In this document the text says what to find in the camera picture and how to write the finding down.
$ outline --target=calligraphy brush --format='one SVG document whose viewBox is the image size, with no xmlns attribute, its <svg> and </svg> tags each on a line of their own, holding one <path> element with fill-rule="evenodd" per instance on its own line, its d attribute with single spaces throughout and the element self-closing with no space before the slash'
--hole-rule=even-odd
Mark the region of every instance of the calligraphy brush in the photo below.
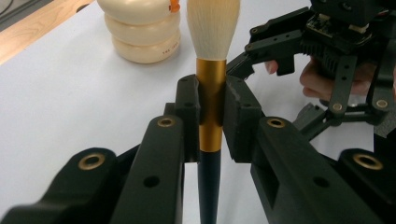
<svg viewBox="0 0 396 224">
<path fill-rule="evenodd" d="M 239 8 L 240 0 L 187 2 L 201 104 L 198 190 L 203 224 L 214 224 L 217 220 L 226 58 Z"/>
</svg>

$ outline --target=human hand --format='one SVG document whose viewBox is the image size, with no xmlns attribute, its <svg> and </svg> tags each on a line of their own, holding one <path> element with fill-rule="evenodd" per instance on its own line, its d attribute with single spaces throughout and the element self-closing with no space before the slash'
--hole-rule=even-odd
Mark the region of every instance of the human hand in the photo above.
<svg viewBox="0 0 396 224">
<path fill-rule="evenodd" d="M 269 74 L 276 72 L 278 65 L 276 61 L 266 62 L 265 67 Z M 355 79 L 352 83 L 351 94 L 366 95 L 376 66 L 372 63 L 363 63 L 356 68 Z M 311 61 L 303 70 L 300 82 L 304 86 L 303 94 L 308 97 L 315 97 L 325 101 L 330 101 L 334 81 L 319 74 L 320 64 L 315 59 Z M 396 67 L 393 71 L 393 98 L 396 101 Z"/>
</svg>

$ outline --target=wooden surface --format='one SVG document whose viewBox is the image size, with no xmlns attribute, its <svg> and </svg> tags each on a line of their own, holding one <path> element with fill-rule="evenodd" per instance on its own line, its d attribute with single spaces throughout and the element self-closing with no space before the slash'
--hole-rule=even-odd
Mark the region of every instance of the wooden surface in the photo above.
<svg viewBox="0 0 396 224">
<path fill-rule="evenodd" d="M 36 12 L 0 32 L 0 64 L 17 55 L 41 36 L 94 0 L 53 0 Z"/>
</svg>

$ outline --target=black brush handle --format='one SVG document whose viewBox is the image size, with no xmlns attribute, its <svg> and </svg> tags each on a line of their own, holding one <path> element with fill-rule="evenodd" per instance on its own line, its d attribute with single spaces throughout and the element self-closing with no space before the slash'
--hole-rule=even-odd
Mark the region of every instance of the black brush handle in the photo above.
<svg viewBox="0 0 396 224">
<path fill-rule="evenodd" d="M 198 190 L 201 224 L 216 224 L 219 203 L 221 150 L 200 151 Z"/>
</svg>

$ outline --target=brush bristles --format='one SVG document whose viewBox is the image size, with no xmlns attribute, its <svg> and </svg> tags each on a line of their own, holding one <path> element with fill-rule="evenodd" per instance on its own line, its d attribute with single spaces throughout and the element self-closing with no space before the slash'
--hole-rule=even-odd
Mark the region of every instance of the brush bristles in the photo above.
<svg viewBox="0 0 396 224">
<path fill-rule="evenodd" d="M 197 58 L 226 60 L 240 0 L 188 0 L 187 21 Z"/>
</svg>

